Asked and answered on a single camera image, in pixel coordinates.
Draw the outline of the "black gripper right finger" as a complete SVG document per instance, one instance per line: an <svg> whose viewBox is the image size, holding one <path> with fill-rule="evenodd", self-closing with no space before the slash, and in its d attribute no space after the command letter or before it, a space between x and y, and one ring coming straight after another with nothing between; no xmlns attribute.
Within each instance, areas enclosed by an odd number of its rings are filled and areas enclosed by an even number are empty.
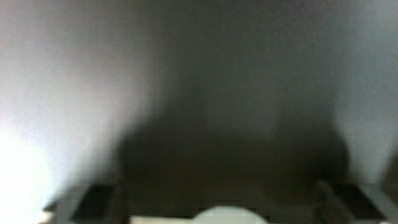
<svg viewBox="0 0 398 224"><path fill-rule="evenodd" d="M398 224L398 206L381 189L352 183L317 183L315 224Z"/></svg>

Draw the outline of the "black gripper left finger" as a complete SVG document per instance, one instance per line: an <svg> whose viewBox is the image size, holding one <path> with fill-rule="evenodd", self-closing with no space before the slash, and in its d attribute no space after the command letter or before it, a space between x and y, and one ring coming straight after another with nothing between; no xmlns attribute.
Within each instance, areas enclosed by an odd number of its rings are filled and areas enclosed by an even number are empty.
<svg viewBox="0 0 398 224"><path fill-rule="evenodd" d="M75 186L45 207L47 224L120 224L120 187L113 184Z"/></svg>

